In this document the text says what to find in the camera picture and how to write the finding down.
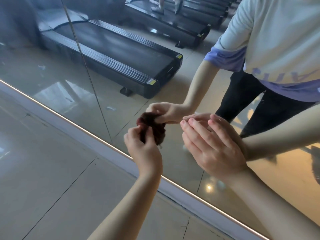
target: purple sleeve cuff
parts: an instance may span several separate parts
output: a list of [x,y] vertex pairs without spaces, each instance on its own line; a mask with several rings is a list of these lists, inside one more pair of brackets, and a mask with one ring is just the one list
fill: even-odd
[[211,51],[204,57],[204,60],[210,61],[220,69],[239,72],[244,62],[246,49],[247,47],[243,47],[237,51],[226,51],[212,47]]

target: shirt sleeve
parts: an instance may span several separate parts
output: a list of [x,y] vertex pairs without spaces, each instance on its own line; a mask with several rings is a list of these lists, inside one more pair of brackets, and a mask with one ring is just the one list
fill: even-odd
[[241,70],[254,26],[257,1],[242,0],[228,28],[204,60],[224,70],[233,72]]

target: person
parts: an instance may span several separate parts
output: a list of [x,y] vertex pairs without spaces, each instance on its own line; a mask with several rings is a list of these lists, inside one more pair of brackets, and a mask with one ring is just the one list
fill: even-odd
[[276,127],[320,101],[318,20],[320,0],[242,0],[198,67],[184,103],[153,103],[147,111],[163,114],[158,123],[188,120],[225,69],[234,73],[216,114],[231,122],[264,93],[240,135]]
[[[174,0],[174,14],[178,14],[183,6],[183,0]],[[156,7],[151,7],[153,12],[160,14],[165,14],[165,0],[159,0],[159,5]]]
[[[319,116],[320,105],[317,105],[252,139],[242,139],[227,121],[214,114],[207,121],[210,130],[193,118],[180,124],[183,141],[198,165],[238,194],[274,240],[316,240],[320,236],[319,226],[264,184],[246,161],[319,141]],[[287,127],[293,128],[289,137],[282,134]],[[145,144],[140,141],[140,131],[140,127],[130,128],[124,136],[139,177],[88,240],[134,240],[138,236],[163,170],[152,130],[148,129]]]

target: treadmill foot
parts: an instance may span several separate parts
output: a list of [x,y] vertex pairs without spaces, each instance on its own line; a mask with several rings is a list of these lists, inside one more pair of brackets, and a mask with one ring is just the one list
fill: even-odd
[[120,89],[120,93],[129,97],[131,94],[132,94],[132,91],[130,89],[127,89],[127,88],[122,88]]
[[181,49],[183,49],[183,48],[184,48],[184,46],[181,44],[181,42],[180,42],[180,41],[179,41],[178,43],[176,43],[175,47],[177,47],[177,48],[181,48]]

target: forearm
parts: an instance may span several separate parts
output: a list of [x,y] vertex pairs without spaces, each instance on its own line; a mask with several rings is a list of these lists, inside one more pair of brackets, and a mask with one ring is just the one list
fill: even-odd
[[218,71],[219,68],[206,60],[202,61],[198,67],[184,101],[192,111],[198,108]]
[[230,184],[274,240],[316,240],[320,227],[270,189],[252,171],[240,173]]
[[134,240],[157,192],[161,174],[141,176],[88,240]]
[[248,160],[276,155],[319,141],[320,104],[273,129],[243,139],[248,151]]

